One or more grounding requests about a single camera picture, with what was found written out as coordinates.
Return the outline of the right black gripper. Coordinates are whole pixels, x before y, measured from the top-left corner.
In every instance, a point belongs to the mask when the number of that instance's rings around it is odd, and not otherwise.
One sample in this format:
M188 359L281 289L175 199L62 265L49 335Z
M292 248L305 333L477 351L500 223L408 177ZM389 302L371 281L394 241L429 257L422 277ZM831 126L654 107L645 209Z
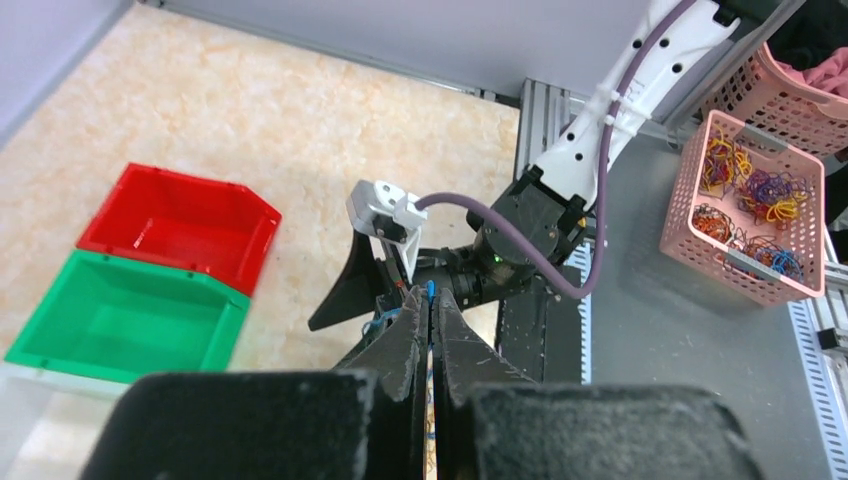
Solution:
M353 231L351 249L339 277L308 320L310 331L318 331L366 313L380 317L399 308L409 287L432 281L451 291L461 310L484 303L482 278L472 260L472 246L423 248L416 269L407 274L398 247L380 242L384 260L374 256L368 236Z

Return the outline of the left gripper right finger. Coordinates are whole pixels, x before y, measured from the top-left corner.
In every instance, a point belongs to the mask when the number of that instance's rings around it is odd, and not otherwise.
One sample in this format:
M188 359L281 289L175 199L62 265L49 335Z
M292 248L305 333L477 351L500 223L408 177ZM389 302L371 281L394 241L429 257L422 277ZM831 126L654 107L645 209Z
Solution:
M515 395L533 381L475 333L445 288L430 323L437 477L505 479L496 456L524 436Z

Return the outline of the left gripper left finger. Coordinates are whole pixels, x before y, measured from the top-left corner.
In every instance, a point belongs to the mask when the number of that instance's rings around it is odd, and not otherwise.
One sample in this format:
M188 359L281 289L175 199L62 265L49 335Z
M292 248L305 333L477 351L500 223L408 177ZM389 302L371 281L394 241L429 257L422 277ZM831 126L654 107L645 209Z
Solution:
M361 340L335 366L368 379L357 479L422 479L426 473L427 355L430 299L414 286L393 323Z

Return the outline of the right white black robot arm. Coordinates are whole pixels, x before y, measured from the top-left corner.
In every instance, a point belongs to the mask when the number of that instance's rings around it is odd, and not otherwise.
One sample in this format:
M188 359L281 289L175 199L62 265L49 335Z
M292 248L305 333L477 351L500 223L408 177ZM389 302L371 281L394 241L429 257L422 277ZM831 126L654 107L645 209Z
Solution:
M450 193L416 196L384 181L359 181L347 200L353 240L346 264L311 330L372 313L385 319L408 290L432 282L473 308L524 291L540 276L560 294L591 293L560 266L581 243L584 219L605 214L607 175L688 67L745 22L735 1L653 1L631 44L577 117L491 206Z

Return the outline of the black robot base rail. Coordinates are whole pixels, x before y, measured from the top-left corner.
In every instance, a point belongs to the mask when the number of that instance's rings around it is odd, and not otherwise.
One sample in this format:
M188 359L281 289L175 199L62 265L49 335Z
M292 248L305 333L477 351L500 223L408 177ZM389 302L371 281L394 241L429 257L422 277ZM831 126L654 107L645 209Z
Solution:
M589 383L590 338L589 300L564 296L540 276L499 303L495 349L538 383Z

